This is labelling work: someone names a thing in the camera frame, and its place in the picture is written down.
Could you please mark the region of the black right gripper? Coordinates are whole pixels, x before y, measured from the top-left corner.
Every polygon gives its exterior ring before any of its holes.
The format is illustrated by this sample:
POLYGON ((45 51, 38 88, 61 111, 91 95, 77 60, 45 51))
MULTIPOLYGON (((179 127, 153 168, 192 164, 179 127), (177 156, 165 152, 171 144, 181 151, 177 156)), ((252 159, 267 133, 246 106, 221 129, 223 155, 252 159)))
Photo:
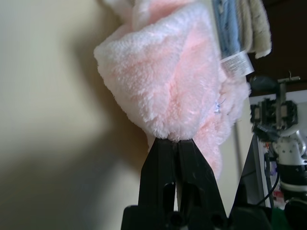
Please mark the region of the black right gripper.
POLYGON ((262 142, 276 142, 284 130, 298 124, 297 105, 286 99, 290 81, 290 77, 276 81, 268 76, 254 76, 249 80, 252 90, 276 95, 275 99, 265 98, 250 106, 254 134, 262 142))

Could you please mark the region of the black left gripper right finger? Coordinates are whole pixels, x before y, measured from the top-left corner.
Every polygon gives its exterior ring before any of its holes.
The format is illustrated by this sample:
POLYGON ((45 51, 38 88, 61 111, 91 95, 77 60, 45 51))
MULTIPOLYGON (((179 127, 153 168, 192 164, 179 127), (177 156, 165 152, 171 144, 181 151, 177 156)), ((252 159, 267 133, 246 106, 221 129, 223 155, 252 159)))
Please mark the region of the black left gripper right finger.
POLYGON ((199 208, 206 216, 225 218, 213 170, 193 140, 178 143, 178 160, 182 182, 180 210, 187 217, 199 208))

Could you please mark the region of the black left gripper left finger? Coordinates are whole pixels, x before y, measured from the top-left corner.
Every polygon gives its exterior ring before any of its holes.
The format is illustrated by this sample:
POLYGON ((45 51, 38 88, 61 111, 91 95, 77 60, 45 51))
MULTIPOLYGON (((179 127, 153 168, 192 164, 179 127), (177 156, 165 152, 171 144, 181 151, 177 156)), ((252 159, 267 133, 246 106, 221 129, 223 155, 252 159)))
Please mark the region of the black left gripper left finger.
POLYGON ((140 206, 156 207, 165 213, 174 211, 176 177, 173 144, 155 139, 141 170, 140 206))

